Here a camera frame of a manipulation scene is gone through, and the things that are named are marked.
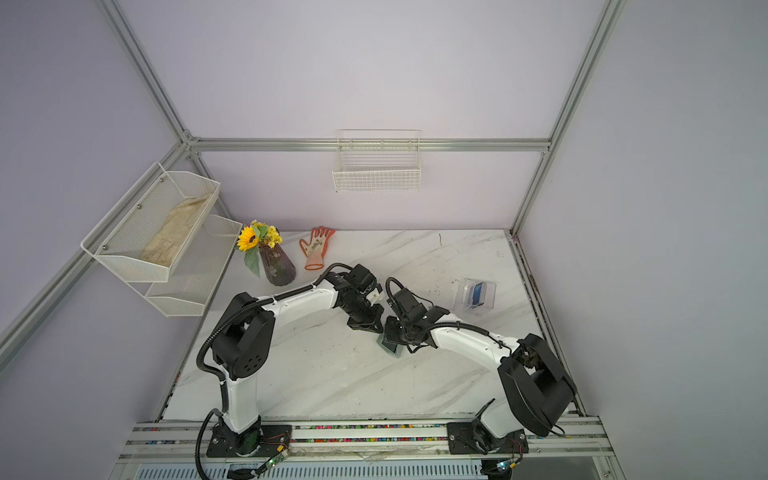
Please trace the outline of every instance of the black mounting plate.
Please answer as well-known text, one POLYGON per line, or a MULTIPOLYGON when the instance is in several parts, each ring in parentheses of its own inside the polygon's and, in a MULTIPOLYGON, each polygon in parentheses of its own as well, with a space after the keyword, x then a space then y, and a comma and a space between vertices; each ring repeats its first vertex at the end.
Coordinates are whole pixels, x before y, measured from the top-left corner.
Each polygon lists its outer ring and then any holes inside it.
POLYGON ((291 425, 261 425, 262 437, 259 440, 259 448, 250 457, 241 457, 235 453, 235 449, 223 435, 217 435, 217 427, 214 426, 214 435, 208 443, 205 455, 208 458, 272 458, 277 455, 277 447, 280 443, 290 446, 291 425))
MULTIPOLYGON (((452 455, 481 453, 474 447, 475 440, 472 438, 472 432, 475 427, 472 426, 471 422, 450 422, 446 427, 448 429, 448 451, 452 455)), ((523 453, 528 453, 528 439, 525 437, 524 430, 507 434, 504 438, 504 445, 493 453, 520 453, 520 447, 522 447, 523 453)))

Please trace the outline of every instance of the glass vase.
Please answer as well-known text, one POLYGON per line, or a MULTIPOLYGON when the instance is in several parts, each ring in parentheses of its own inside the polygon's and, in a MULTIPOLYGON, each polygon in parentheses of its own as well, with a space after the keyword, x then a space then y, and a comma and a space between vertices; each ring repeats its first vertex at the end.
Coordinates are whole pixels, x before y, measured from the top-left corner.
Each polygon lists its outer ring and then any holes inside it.
POLYGON ((259 255, 264 265, 266 279, 275 286, 285 286, 296 278, 296 267, 283 251, 280 245, 270 248, 269 245, 259 246, 259 255))

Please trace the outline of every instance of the clear plastic box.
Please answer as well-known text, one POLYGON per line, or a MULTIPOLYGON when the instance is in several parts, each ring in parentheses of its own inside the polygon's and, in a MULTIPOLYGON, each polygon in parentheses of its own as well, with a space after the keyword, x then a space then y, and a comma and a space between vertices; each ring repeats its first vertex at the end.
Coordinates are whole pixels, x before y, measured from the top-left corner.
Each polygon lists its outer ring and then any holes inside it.
POLYGON ((487 280, 464 279, 458 285, 453 313, 482 315, 493 309, 496 296, 496 284, 487 280))

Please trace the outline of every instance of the metal frame bar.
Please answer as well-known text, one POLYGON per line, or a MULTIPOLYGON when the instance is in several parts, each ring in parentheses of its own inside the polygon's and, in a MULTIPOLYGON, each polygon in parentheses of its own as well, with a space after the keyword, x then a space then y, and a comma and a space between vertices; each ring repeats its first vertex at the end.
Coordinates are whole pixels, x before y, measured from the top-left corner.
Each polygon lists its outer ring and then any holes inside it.
MULTIPOLYGON (((176 144, 161 160, 163 168, 171 168, 186 153, 183 144, 176 144)), ((110 210, 110 215, 119 218, 121 212, 133 205, 134 200, 142 195, 154 181, 152 176, 146 176, 137 182, 110 210)), ((100 236, 108 231, 109 224, 105 224, 99 231, 91 232, 88 236, 91 242, 98 242, 100 236)), ((94 265, 94 261, 88 253, 82 249, 56 273, 56 276, 48 282, 48 285, 29 303, 16 317, 6 331, 0 335, 0 374, 12 363, 16 354, 40 329, 45 319, 55 310, 65 295, 85 275, 88 268, 94 265)))
POLYGON ((568 125, 571 123, 571 119, 576 112, 581 97, 584 95, 587 84, 594 72, 594 67, 598 62, 600 53, 602 52, 608 37, 616 25, 619 14, 622 8, 624 8, 626 0, 607 0, 603 7, 603 12, 600 16, 598 26, 594 30, 592 39, 589 42, 587 51, 584 53, 584 57, 581 59, 576 76, 571 84, 571 88, 568 91, 568 95, 565 97, 565 103, 560 110, 558 119, 552 129, 552 135, 550 136, 551 145, 549 151, 544 152, 541 155, 541 159, 536 167, 536 172, 531 179, 531 184, 528 186, 528 191, 525 193, 523 203, 520 205, 517 215, 515 216, 515 222, 512 224, 512 234, 517 235, 520 233, 520 229, 525 223, 525 218, 528 216, 528 212, 531 211, 531 206, 538 191, 541 189, 541 185, 544 184, 544 178, 549 172, 549 168, 552 166, 554 156, 558 152, 558 147, 562 141, 565 131, 568 129, 568 125))
MULTIPOLYGON (((356 139, 388 146, 407 146, 395 138, 356 139)), ((193 151, 337 151, 338 138, 201 138, 189 142, 193 151)), ((548 151, 547 138, 420 138, 420 151, 548 151)))
POLYGON ((157 76, 157 72, 152 67, 147 53, 139 42, 139 37, 120 6, 120 2, 117 0, 97 0, 97 2, 128 59, 160 108, 170 129, 175 133, 178 142, 186 143, 190 138, 189 132, 184 128, 170 96, 161 84, 160 77, 157 76))
MULTIPOLYGON (((192 162, 192 165, 194 165, 199 175, 202 175, 203 177, 208 177, 211 180, 216 180, 208 170, 208 167, 206 167, 205 163, 203 162, 203 158, 200 155, 200 152, 190 151, 188 158, 190 159, 190 162, 192 162)), ((232 218, 232 213, 230 212, 230 209, 227 206, 226 202, 224 202, 224 199, 221 197, 221 192, 219 192, 219 197, 216 199, 216 205, 219 207, 219 210, 221 210, 221 213, 226 218, 229 218, 229 219, 232 218)))
MULTIPOLYGON (((405 420, 324 420, 324 421, 280 421, 263 422, 265 425, 278 423, 294 427, 294 439, 312 439, 313 442, 296 442, 291 445, 291 456, 287 461, 336 461, 364 460, 413 460, 445 458, 448 452, 448 433, 444 424, 462 422, 471 419, 405 419, 405 420), (412 429, 356 429, 354 425, 387 425, 399 423, 418 423, 443 425, 418 427, 412 429), (352 428, 309 429, 311 426, 349 425, 352 428), (407 442, 343 442, 338 439, 378 438, 378 437, 420 437, 407 442)), ((202 449, 210 441, 209 423, 203 437, 202 449)), ((599 456, 614 457, 615 453, 598 417, 563 416, 558 424, 568 435, 567 438, 553 435, 541 438, 531 432, 528 437, 529 453, 526 457, 571 457, 599 456)), ((148 422, 137 423, 118 459, 118 464, 137 464, 144 462, 188 463, 194 453, 194 443, 202 422, 148 422)), ((506 458, 507 454, 489 455, 450 455, 449 458, 506 458)), ((204 463, 243 462, 242 458, 208 458, 204 463)))
MULTIPOLYGON (((554 333, 554 328, 552 327, 549 315, 547 314, 547 309, 544 307, 544 302, 541 300, 541 294, 536 286, 536 280, 533 277, 533 273, 531 273, 528 260, 525 258, 520 239, 516 235, 513 236, 507 232, 507 242, 509 243, 509 248, 512 250, 512 257, 515 259, 515 265, 520 273, 520 280, 522 280, 525 292, 528 294, 528 302, 530 302, 533 313, 536 315, 536 321, 541 329, 541 334, 544 336, 544 340, 547 341, 547 344, 554 350, 554 354, 563 364, 568 375, 573 376, 571 370, 568 368, 568 362, 565 360, 565 355, 560 347, 560 342, 558 342, 558 337, 554 333)), ((576 410, 579 415, 587 415, 584 403, 581 401, 581 396, 578 393, 574 398, 574 405, 576 405, 576 410)))

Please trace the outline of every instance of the beige cloth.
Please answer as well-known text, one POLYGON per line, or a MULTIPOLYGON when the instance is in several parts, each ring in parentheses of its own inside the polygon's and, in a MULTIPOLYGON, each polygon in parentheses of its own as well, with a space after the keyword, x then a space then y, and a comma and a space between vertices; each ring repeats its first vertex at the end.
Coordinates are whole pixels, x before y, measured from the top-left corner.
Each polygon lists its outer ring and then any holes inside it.
POLYGON ((152 237, 141 252, 139 259, 157 265, 170 266, 212 195, 187 198, 174 207, 163 222, 160 231, 152 237))

